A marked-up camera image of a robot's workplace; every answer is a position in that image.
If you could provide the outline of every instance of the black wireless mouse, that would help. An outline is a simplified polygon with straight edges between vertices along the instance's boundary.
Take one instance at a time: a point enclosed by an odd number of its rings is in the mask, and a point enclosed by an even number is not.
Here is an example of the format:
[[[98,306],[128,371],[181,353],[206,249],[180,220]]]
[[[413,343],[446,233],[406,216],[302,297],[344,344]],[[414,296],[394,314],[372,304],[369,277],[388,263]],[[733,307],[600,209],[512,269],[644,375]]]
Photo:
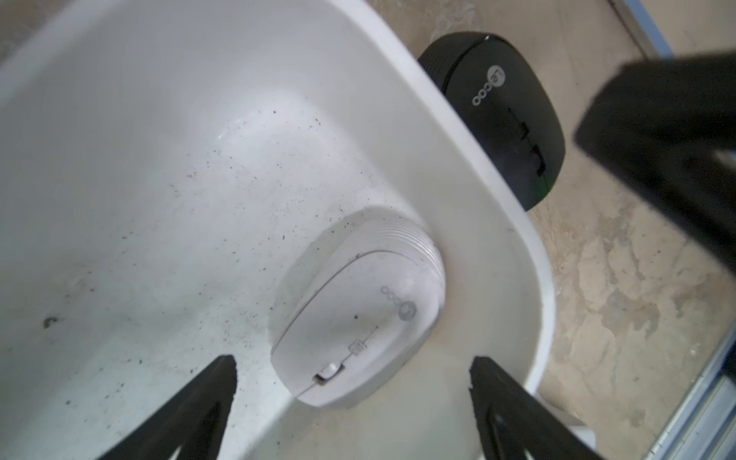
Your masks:
[[[565,137],[552,103],[509,42],[483,32],[435,40],[419,58],[440,91],[529,210],[552,189]]]

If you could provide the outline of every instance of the white wireless mouse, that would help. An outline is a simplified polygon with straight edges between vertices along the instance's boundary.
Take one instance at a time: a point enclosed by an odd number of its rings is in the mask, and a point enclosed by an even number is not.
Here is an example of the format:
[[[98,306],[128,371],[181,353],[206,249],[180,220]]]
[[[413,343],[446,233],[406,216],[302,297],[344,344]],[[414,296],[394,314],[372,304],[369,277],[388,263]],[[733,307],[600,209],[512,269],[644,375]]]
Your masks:
[[[348,407],[390,379],[445,304],[439,250],[406,219],[367,222],[332,254],[271,351],[300,401]]]

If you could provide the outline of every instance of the white plastic basin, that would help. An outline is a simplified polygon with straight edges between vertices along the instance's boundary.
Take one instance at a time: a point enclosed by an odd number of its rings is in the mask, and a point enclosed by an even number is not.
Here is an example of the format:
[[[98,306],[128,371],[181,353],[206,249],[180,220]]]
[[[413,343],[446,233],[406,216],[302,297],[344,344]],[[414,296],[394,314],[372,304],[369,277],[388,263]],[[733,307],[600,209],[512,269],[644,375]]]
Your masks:
[[[0,68],[0,152],[2,458],[94,458],[220,354],[221,459],[474,459],[473,356],[539,385],[541,241],[359,1],[77,0]],[[444,315],[356,407],[297,404],[272,340],[390,213],[442,251]]]

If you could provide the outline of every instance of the concrete floor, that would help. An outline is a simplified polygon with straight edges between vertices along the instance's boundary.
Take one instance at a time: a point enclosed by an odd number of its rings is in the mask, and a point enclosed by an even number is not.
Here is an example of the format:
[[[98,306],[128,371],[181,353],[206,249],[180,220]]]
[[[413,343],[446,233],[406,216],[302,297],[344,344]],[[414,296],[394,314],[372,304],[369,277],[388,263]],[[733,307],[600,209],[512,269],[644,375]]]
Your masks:
[[[65,1],[0,0],[0,60]],[[736,317],[736,282],[571,141],[588,101],[638,48],[605,0],[370,4],[415,56],[448,32],[493,32],[545,86],[567,157],[531,212],[558,302],[541,393],[590,425],[606,458],[641,458]]]
[[[736,1],[642,0],[675,54],[736,49]]]

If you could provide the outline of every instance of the white plastic surface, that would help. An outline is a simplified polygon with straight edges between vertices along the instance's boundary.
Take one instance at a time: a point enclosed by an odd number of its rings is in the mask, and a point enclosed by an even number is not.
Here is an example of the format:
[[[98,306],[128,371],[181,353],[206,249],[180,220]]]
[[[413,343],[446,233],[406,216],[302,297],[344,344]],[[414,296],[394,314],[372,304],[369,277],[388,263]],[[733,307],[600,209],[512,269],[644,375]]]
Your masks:
[[[595,450],[595,432],[591,427],[585,425],[585,422],[577,417],[574,417],[567,412],[561,411],[555,406],[552,406],[541,397],[537,396],[537,400],[544,406],[552,415],[554,415],[561,424],[567,427],[583,444],[588,446],[591,450]]]
[[[298,400],[353,406],[413,356],[444,304],[445,270],[432,240],[407,219],[366,222],[299,301],[271,362]]]
[[[0,155],[0,458],[94,458],[222,353],[221,459],[474,459],[473,356],[539,385],[544,247],[358,1],[76,0],[0,68]],[[295,402],[275,339],[394,213],[442,253],[442,317],[357,406]]]

